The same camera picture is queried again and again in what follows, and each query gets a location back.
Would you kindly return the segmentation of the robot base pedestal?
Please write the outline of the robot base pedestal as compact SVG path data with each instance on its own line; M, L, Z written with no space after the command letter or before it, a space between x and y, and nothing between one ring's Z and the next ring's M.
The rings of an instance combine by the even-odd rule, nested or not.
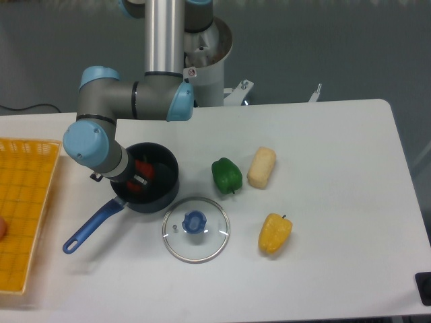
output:
M185 34L184 76L193 85L199 107L224 105L224 62L232 44L230 28L218 17L205 31Z

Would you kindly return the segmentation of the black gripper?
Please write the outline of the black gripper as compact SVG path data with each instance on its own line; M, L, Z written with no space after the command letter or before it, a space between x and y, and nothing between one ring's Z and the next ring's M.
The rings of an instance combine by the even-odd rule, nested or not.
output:
M112 182L126 182L133 178L134 183L146 187L148 180L140 175L135 174L135 159L130 153L122 153L121 160L117 167L105 173L93 172L90 178L96 182L100 182L103 178L108 178Z

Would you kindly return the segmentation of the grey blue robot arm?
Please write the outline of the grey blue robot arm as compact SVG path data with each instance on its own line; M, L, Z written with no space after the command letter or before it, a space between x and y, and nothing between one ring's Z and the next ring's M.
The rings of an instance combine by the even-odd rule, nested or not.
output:
M93 66L82 74L76 121L63 135L67 154L113 182L136 181L135 160L115 139L119 119L186 121L194 109L185 81L185 34L207 30L212 1L119 1L123 13L145 22L144 78L121 81L114 69Z

